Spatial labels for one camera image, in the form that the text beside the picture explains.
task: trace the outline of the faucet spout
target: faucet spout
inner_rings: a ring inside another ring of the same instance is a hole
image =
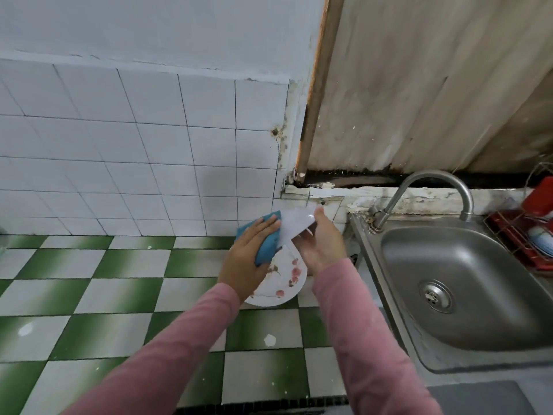
[[[460,180],[457,176],[453,176],[451,173],[447,173],[446,171],[422,170],[411,174],[402,182],[401,185],[399,185],[399,188],[397,188],[395,195],[391,198],[390,202],[388,202],[388,204],[386,205],[386,208],[384,208],[381,211],[377,211],[374,214],[374,220],[371,223],[371,227],[376,231],[382,230],[382,226],[390,216],[392,210],[394,209],[399,199],[405,193],[405,190],[414,181],[419,179],[424,179],[424,178],[437,178],[451,183],[453,187],[459,191],[461,195],[461,199],[463,201],[463,210],[459,215],[459,219],[461,221],[470,221],[472,215],[474,214],[474,200],[472,198],[471,191],[467,187],[467,185],[465,185],[465,183],[462,180]]]

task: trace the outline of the floral plate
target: floral plate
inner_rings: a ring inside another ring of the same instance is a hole
[[[259,307],[272,307],[292,300],[304,286],[307,266],[292,242],[277,251],[261,285],[245,302]]]

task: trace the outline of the sponge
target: sponge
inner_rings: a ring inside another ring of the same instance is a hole
[[[276,215],[276,219],[280,220],[280,211],[272,212],[271,214],[267,214],[263,216],[263,221],[267,221],[270,216]],[[240,237],[242,233],[247,229],[249,226],[251,226],[254,222],[247,223],[246,225],[239,227],[238,230],[236,230],[236,238]],[[277,252],[276,245],[278,244],[280,238],[280,228],[276,230],[274,233],[267,236],[265,241],[261,244],[259,247],[259,251],[257,252],[257,255],[255,256],[255,265],[259,266],[262,263],[268,263],[273,259],[273,256],[275,256],[275,253]]]

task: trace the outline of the pink long-sleeve shirt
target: pink long-sleeve shirt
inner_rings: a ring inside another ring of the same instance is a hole
[[[318,274],[313,292],[354,413],[442,413],[349,259]],[[63,415],[173,413],[194,370],[239,307],[230,286],[215,285]]]

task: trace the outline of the sink drain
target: sink drain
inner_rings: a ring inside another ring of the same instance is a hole
[[[441,313],[453,311],[453,299],[451,294],[441,282],[428,281],[418,286],[420,295],[428,305]]]

